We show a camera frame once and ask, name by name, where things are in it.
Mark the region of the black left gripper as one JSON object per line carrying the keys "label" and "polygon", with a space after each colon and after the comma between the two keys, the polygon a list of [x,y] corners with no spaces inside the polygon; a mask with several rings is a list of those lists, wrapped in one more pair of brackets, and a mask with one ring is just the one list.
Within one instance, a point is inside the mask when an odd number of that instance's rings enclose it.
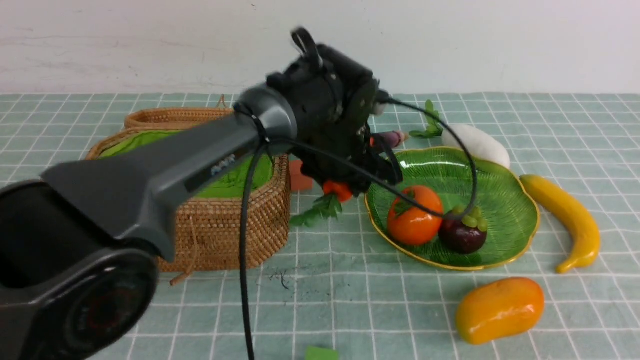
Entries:
{"label": "black left gripper", "polygon": [[343,53],[323,44],[317,47],[321,69],[312,71],[301,55],[285,71],[266,79],[292,110],[282,137],[296,141],[290,152],[302,161],[302,173],[319,185],[345,183],[355,196],[372,183],[359,169],[390,185],[402,182],[393,149],[384,143],[382,150],[370,146],[374,132],[368,121],[378,107],[378,80]]}

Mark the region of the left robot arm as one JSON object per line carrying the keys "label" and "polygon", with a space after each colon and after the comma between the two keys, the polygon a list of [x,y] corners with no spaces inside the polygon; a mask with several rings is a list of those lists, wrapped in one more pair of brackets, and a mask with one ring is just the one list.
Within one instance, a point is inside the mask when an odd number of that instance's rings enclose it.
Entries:
{"label": "left robot arm", "polygon": [[3,187],[1,358],[84,360],[117,342],[153,300],[157,259],[174,259],[183,203],[258,149],[355,160],[388,99],[368,68],[319,45],[218,120]]}

